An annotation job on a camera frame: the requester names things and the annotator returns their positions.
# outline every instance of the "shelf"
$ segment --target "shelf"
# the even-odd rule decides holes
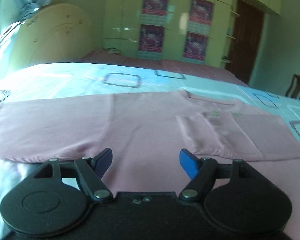
[[[226,60],[226,59],[222,59],[221,62],[224,62],[224,63],[232,63],[232,61]]]
[[[227,35],[227,37],[229,37],[229,38],[231,38],[231,39],[234,39],[234,40],[235,40],[235,37],[232,37],[232,36],[230,36],[230,35]]]
[[[232,12],[236,17],[240,17],[240,15],[237,14],[235,11],[232,11],[232,10],[231,10],[231,12]]]

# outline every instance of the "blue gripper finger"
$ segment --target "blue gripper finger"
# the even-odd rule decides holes
[[[96,157],[92,158],[91,166],[95,174],[101,179],[112,163],[112,150],[104,149]]]
[[[202,162],[187,149],[182,149],[179,153],[179,161],[190,179],[193,179],[199,172]]]

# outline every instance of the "cream headboard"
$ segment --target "cream headboard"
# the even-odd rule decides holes
[[[20,26],[8,73],[32,65],[71,62],[93,50],[92,23],[77,6],[48,6]]]

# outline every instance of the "black round disc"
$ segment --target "black round disc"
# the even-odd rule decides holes
[[[84,194],[61,181],[18,185],[2,200],[0,212],[10,230],[28,236],[55,235],[85,213]]]
[[[223,228],[248,235],[283,229],[292,212],[285,193],[256,179],[239,179],[212,190],[204,207]]]

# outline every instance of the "green wall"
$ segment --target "green wall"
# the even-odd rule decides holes
[[[266,28],[250,86],[284,95],[300,75],[300,0],[282,0],[281,16],[269,15]]]

